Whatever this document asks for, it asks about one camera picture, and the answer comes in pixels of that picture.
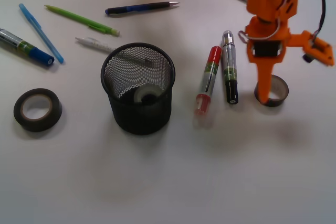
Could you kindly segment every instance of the pen tip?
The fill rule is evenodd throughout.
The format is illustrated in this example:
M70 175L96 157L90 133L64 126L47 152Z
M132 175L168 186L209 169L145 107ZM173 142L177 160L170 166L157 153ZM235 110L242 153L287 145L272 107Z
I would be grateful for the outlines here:
M170 6L174 6L174 5L178 5L178 4L179 4L179 2L169 2Z

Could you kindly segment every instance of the marker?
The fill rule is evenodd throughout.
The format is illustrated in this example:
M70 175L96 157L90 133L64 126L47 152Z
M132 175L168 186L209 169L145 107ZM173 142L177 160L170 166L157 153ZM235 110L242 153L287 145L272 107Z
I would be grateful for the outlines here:
M122 7L108 8L107 10L105 10L105 13L109 15L109 14L124 14L129 12L143 12L146 10L168 8L178 4L179 2L159 2L143 5L122 6Z
M222 49L220 47L213 47L210 51L208 62L205 66L203 78L200 87L200 93L196 97L195 115L206 115L214 91L216 75L218 71L219 61Z
M16 51L23 52L26 56L40 62L43 65L49 66L53 64L53 61L55 60L53 56L46 54L32 44L1 28L0 41L11 46Z
M53 52L54 56L59 61L59 63L63 63L64 62L63 57L57 51L57 49L53 46L51 41L48 39L47 35L42 31L42 28L41 28L40 24L37 22L37 20L33 17L32 14L30 14L30 12L27 10L27 8L25 7L24 4L19 4L19 7L20 7L21 11L23 12L23 14L25 15L25 17L27 18L27 20L29 21L29 23L31 23L31 25L37 31L37 33L39 34L41 39L44 41L44 43L49 47L51 52Z
M51 6L51 5L45 5L45 7L54 12L54 13L57 13L59 15L62 15L62 16L65 16L67 18L70 18L70 19L73 19L75 21L78 21L82 24L85 24L87 26L89 26L90 28L94 29L94 30L97 30L101 33L104 33L104 34L112 34L112 35L115 35L115 36L119 36L120 35L120 32L111 28L111 27L108 27L108 26L105 26L105 25L102 25L98 22L94 22L93 20L90 20L88 18L84 18L82 16L79 16L77 14L74 14L74 13L71 13L71 12L68 12L67 10L63 10L61 8L58 8L58 7L54 7L54 6Z
M223 33L222 41L223 58L222 70L226 88L226 100L230 104L238 103L238 82L237 82L237 63L236 47L231 31Z

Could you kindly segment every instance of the green pencil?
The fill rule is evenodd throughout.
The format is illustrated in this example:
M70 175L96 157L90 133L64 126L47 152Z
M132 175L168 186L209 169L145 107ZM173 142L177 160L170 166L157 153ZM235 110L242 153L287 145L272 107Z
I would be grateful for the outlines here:
M71 18L75 21L78 21L78 22L81 22L82 24L85 24L85 25L88 25L90 28L94 29L94 30L97 30L97 31L100 31L104 34L112 34L112 35L115 35L115 36L119 36L120 35L120 32L111 28L111 27L108 27L108 26L105 26L105 25L102 25L98 22L94 22L92 20L89 20L87 18L84 18L84 17L81 17L77 14L74 14L74 13L71 13L71 12L68 12L67 10L63 10L61 8L58 8L58 7L54 7L54 6L51 6L51 5L45 5L45 7L54 12L54 13L57 13L59 15L62 15L62 16L65 16L65 17L68 17L68 18Z

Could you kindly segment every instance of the white pen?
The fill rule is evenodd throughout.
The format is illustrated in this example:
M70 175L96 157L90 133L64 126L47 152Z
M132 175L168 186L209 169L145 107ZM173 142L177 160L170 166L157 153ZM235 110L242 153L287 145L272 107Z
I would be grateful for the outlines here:
M92 47L92 48L96 48L102 51L106 51L106 52L113 52L115 50L115 48L110 47L108 44L105 43L101 43L100 41L94 39L94 38L77 38L75 37L75 39L77 40L78 43L88 46L88 47ZM123 60L127 60L129 62L132 63L136 63L136 64L140 64L149 68L153 68L153 62L149 59L136 59L134 57L129 57L127 55L124 55L124 53L118 54L117 57L123 59Z
M96 48L102 51L112 52L115 50L115 48L110 47L108 44L101 43L100 41L93 39L93 38L77 38L76 37L76 40L78 43L82 45Z

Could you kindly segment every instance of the dark blue pen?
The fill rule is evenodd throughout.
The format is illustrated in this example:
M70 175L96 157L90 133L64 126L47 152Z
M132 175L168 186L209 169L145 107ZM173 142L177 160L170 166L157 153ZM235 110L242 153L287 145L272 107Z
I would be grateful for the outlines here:
M155 10L161 8L167 8L179 4L179 2L159 2L143 5L131 5L131 6L122 6L116 8L108 8L105 10L106 14L123 14L129 12L143 12L145 10Z

